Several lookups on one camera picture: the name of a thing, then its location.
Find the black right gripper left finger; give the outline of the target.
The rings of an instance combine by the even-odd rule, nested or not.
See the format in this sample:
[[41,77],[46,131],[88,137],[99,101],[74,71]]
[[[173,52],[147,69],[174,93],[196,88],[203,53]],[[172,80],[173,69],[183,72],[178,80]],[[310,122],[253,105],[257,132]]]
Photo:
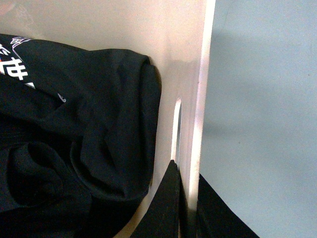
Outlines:
[[179,232],[180,172],[171,160],[163,179],[132,238],[177,238]]

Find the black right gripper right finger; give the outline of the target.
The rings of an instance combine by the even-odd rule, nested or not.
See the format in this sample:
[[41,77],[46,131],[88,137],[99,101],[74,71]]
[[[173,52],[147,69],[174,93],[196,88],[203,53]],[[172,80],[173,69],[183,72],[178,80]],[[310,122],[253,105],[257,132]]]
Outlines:
[[202,175],[199,177],[197,236],[199,238],[258,237],[232,212]]

